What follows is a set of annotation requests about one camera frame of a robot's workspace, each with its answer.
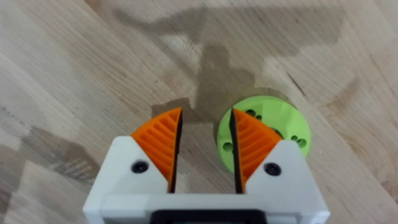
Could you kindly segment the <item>white orange right gripper left finger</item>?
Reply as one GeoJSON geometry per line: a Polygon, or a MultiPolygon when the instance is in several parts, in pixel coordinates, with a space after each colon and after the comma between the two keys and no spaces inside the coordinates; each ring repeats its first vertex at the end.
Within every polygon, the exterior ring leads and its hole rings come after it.
{"type": "Polygon", "coordinates": [[[110,194],[175,192],[182,109],[168,110],[112,141],[84,204],[84,214],[98,213],[110,194]]]}

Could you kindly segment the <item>white orange right gripper right finger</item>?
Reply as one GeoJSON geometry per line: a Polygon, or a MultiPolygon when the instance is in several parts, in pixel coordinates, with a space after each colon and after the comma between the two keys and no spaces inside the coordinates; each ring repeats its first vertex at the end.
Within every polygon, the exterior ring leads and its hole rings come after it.
{"type": "Polygon", "coordinates": [[[326,213],[327,206],[298,144],[247,113],[232,109],[236,191],[269,213],[326,213]]]}

